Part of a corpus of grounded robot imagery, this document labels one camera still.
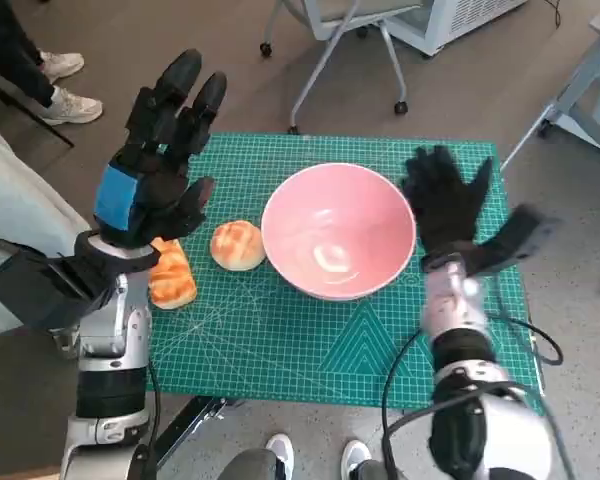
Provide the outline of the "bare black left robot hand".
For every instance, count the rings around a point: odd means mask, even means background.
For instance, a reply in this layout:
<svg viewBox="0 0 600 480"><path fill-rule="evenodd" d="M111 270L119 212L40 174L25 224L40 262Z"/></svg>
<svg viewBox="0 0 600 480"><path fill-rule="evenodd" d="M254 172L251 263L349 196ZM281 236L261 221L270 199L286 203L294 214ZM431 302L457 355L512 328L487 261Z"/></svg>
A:
<svg viewBox="0 0 600 480"><path fill-rule="evenodd" d="M189 102L201 67L200 52L187 49L154 86L140 89L125 125L126 141L96 193L94 218L105 242L140 248L156 237L187 236L204 221L214 181L208 176L190 181L189 160L210 139L227 78L215 72Z"/></svg>

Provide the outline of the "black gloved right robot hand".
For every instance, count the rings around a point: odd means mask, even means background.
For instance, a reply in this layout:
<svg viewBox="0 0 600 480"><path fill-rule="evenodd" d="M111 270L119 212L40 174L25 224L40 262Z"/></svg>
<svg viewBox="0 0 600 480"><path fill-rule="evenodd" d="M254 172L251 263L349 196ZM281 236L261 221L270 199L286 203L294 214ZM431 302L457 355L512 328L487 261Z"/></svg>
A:
<svg viewBox="0 0 600 480"><path fill-rule="evenodd" d="M431 151L417 148L405 166L400 190L415 216L425 252L436 253L456 242L471 243L490 187L493 159L486 158L468 183L443 145Z"/></svg>

